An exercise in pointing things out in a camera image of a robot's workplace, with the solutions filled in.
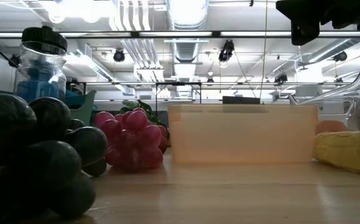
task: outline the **grape bunch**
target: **grape bunch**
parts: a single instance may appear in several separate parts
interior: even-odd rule
[[[100,112],[96,126],[108,139],[105,161],[128,172],[158,169],[167,148],[166,129],[151,125],[142,108],[113,116]]]
[[[63,218],[83,215],[96,190],[81,170],[105,172],[107,148],[105,134],[71,120],[62,101],[44,97],[27,104],[0,94],[0,223],[34,218],[48,208]]]

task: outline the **ceiling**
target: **ceiling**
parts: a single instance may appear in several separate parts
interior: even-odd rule
[[[228,1],[211,0],[208,9],[206,30],[290,30],[290,21],[275,9],[273,0],[258,1],[254,0],[254,7],[249,7],[249,1]],[[26,1],[30,7],[42,7],[37,1]],[[108,16],[111,1],[95,1],[95,13],[100,14],[101,19],[95,23],[87,23],[80,17],[68,17],[60,24],[54,24],[59,31],[91,31],[91,30],[111,30]],[[167,30],[167,11],[165,1],[149,1],[149,22],[152,30]],[[0,31],[20,32],[26,27],[38,26],[42,24],[42,19],[48,21],[48,12],[45,9],[18,9],[25,7],[19,1],[0,1]],[[354,26],[345,28],[354,30]],[[333,30],[331,24],[321,27],[321,30]],[[244,82],[244,77],[250,82],[261,82],[262,78],[271,74],[282,65],[286,64],[285,72],[289,81],[297,81],[295,78],[294,61],[288,59],[297,54],[308,55],[316,52],[322,47],[330,44],[334,39],[316,39],[300,48],[293,46],[290,39],[234,39],[235,55],[230,59],[228,67],[221,68],[218,63],[218,52],[223,46],[225,39],[206,39],[209,42],[201,44],[197,62],[201,65],[196,66],[195,75],[205,82],[208,72],[213,72],[216,82]],[[93,59],[101,63],[109,70],[115,78],[123,82],[137,81],[132,75],[134,62],[126,55],[124,62],[114,62],[113,53],[117,48],[123,48],[118,39],[82,39],[69,40],[69,51],[76,49],[83,50],[85,44],[93,49]],[[19,40],[0,40],[5,46],[18,46]],[[158,53],[161,65],[164,67],[164,77],[170,78],[175,75],[173,70],[173,58],[170,45],[165,44],[162,39],[155,39],[155,49]],[[322,75],[325,81],[333,80],[335,75],[341,75],[360,70],[360,44],[346,50],[348,60],[343,63],[334,61],[324,61],[321,63]],[[88,69],[81,61],[76,58],[69,58],[65,73],[69,77],[86,82],[97,82],[96,74]]]

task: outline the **fluorescent light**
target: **fluorescent light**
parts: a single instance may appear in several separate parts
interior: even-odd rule
[[[0,38],[7,37],[7,38],[21,38],[21,32],[0,32]]]
[[[99,37],[130,37],[131,33],[129,32],[61,32],[66,38],[99,38]]]
[[[87,85],[112,85],[112,83],[103,83],[103,82],[90,82]]]
[[[321,31],[320,37],[330,36],[346,36],[346,37],[360,37],[360,31]]]
[[[210,37],[212,32],[200,31],[167,31],[167,32],[140,32],[141,37]]]
[[[176,43],[184,43],[184,44],[187,44],[187,43],[190,43],[190,44],[199,44],[199,43],[208,43],[209,40],[164,40],[165,43],[168,43],[168,44],[176,44]]]
[[[290,31],[231,31],[221,32],[222,37],[291,37]]]

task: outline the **red grape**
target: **red grape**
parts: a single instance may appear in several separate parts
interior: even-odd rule
[[[147,113],[145,112],[145,110],[142,109],[142,108],[136,108],[136,109],[134,109],[133,112],[136,112],[136,111],[141,111],[141,112],[143,112],[144,114],[147,114]]]
[[[142,166],[145,168],[157,169],[163,163],[163,154],[157,147],[145,147],[140,153]]]
[[[137,133],[137,143],[142,147],[158,147],[160,144],[160,137],[160,129],[157,126],[150,125]]]
[[[125,168],[129,172],[141,171],[141,158],[135,148],[129,149],[121,155],[123,168]]]
[[[105,161],[111,166],[121,167],[122,158],[120,152],[113,147],[108,149],[108,152],[105,154]]]
[[[115,117],[108,112],[100,112],[95,116],[95,125],[97,128],[100,128],[105,121],[109,120],[109,119],[115,119]]]
[[[160,129],[160,132],[162,133],[162,136],[166,138],[166,128],[162,125],[158,125],[158,128]]]
[[[118,150],[121,152],[127,151],[136,143],[136,137],[130,130],[123,130],[119,137]]]
[[[122,121],[120,122],[122,129],[127,129],[126,121],[132,115],[132,111],[129,111],[123,115]]]
[[[115,143],[120,137],[122,128],[119,121],[110,119],[105,121],[105,123],[101,127],[101,130],[105,133],[109,145],[111,145],[112,143]]]
[[[167,149],[167,140],[163,136],[160,137],[159,149],[162,151],[163,154],[166,152]]]
[[[124,117],[124,115],[123,115],[123,114],[118,114],[118,115],[116,115],[116,116],[115,116],[115,119],[116,119],[116,121],[119,121],[119,123],[121,123],[121,122],[122,122],[123,117]]]
[[[133,112],[126,120],[126,128],[135,133],[141,131],[147,126],[147,116],[141,111]]]

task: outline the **black lid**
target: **black lid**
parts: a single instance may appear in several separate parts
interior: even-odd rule
[[[22,43],[24,44],[25,42],[33,42],[25,44],[26,47],[32,50],[54,55],[61,54],[63,50],[66,52],[68,48],[66,38],[47,26],[24,29],[22,32]]]

